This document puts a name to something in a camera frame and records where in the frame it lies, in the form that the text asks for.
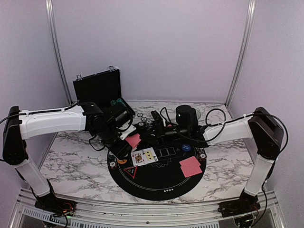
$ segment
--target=red playing card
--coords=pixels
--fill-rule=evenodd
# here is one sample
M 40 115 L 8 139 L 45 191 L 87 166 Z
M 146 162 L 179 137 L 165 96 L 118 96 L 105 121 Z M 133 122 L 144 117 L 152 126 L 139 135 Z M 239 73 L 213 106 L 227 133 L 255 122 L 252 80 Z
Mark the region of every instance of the red playing card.
M 200 166 L 200 162 L 196 159 L 195 156 L 189 157 L 185 160 L 180 161 L 180 165 L 191 165 L 191 166 Z
M 202 173 L 199 166 L 193 166 L 191 164 L 182 165 L 180 168 L 186 178 Z
M 130 144 L 130 146 L 132 146 L 132 148 L 134 149 L 138 144 L 139 142 L 141 141 L 141 139 L 139 138 L 139 134 L 135 134 L 133 136 L 128 136 L 126 137 L 126 141 Z

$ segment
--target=table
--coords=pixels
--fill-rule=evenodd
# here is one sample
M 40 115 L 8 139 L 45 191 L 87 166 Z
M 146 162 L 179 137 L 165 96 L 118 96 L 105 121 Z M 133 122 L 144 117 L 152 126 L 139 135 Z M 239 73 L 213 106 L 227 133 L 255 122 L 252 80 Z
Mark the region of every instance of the table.
M 202 113 L 199 123 L 212 108 L 221 108 L 231 119 L 222 104 L 181 102 L 128 102 L 136 113 L 151 116 L 153 110 L 167 107 L 175 119 L 175 108 L 190 105 Z M 222 121 L 220 112 L 212 112 L 209 121 Z M 171 200 L 149 201 L 123 191 L 112 179 L 107 167 L 107 149 L 97 152 L 88 144 L 87 132 L 57 134 L 48 152 L 41 172 L 52 183 L 56 193 L 92 200 L 131 203 L 183 203 L 221 200 L 240 195 L 253 168 L 252 160 L 243 140 L 224 142 L 206 148 L 207 168 L 199 184 L 183 196 Z

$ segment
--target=black poker mat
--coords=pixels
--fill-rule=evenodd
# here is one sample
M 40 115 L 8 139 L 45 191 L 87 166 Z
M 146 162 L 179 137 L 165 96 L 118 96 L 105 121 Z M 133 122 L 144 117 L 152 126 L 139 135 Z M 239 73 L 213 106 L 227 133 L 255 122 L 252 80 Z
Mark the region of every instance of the black poker mat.
M 120 164 L 121 161 L 118 163 L 113 154 L 108 153 L 109 172 L 124 191 L 145 200 L 170 200 L 184 195 L 199 183 L 206 169 L 203 148 L 174 143 L 153 149 L 159 160 L 138 167 L 133 166 L 131 157 L 125 164 Z M 185 178 L 180 161 L 192 156 L 200 162 L 202 173 Z

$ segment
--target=vertical metal pole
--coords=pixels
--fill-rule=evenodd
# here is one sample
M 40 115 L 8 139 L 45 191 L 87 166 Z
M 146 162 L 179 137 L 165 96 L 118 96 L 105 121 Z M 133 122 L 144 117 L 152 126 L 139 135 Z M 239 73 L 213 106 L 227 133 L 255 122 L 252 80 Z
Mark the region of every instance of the vertical metal pole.
M 56 27 L 55 27 L 52 0 L 46 0 L 46 7 L 47 7 L 47 19 L 48 19 L 48 24 L 49 24 L 49 28 L 50 28 L 51 37 L 52 37 L 53 48 L 54 48 L 54 52 L 55 52 L 57 66 L 58 66 L 59 73 L 60 73 L 61 82 L 62 82 L 63 89 L 65 92 L 66 101 L 67 101 L 68 105 L 71 105 L 73 103 L 73 101 L 72 101 L 72 96 L 71 96 L 70 90 L 67 85 L 67 80 L 66 80 L 67 78 L 66 78 L 66 74 L 63 69 L 63 64 L 62 64 L 62 60 L 61 60 L 57 33 L 56 33 Z
M 243 40 L 242 40 L 242 45 L 241 49 L 238 55 L 238 61 L 236 65 L 236 69 L 234 71 L 233 79 L 231 82 L 231 86 L 226 98 L 225 106 L 227 109 L 229 109 L 229 106 L 231 104 L 233 95 L 235 93 L 238 80 L 241 74 L 241 69 L 243 66 L 243 61 L 245 57 L 246 50 L 248 48 L 249 44 L 249 39 L 251 35 L 251 30 L 252 30 L 252 24 L 253 24 L 253 17 L 256 9 L 256 0 L 249 0 L 249 6 L 248 6 L 248 12 L 247 12 L 247 18 L 246 18 L 246 23 L 245 23 L 245 29 L 244 29 L 244 35 L 243 35 Z

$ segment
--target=orange poker chip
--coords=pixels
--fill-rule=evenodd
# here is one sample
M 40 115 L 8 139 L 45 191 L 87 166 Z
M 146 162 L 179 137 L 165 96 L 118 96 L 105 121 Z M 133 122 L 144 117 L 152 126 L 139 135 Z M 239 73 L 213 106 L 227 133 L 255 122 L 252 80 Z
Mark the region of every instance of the orange poker chip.
M 121 165 L 126 164 L 127 161 L 128 161 L 128 160 L 126 160 L 126 159 L 123 159 L 123 160 L 118 160 L 118 159 L 117 159 L 117 162 L 118 162 L 119 164 L 121 164 Z

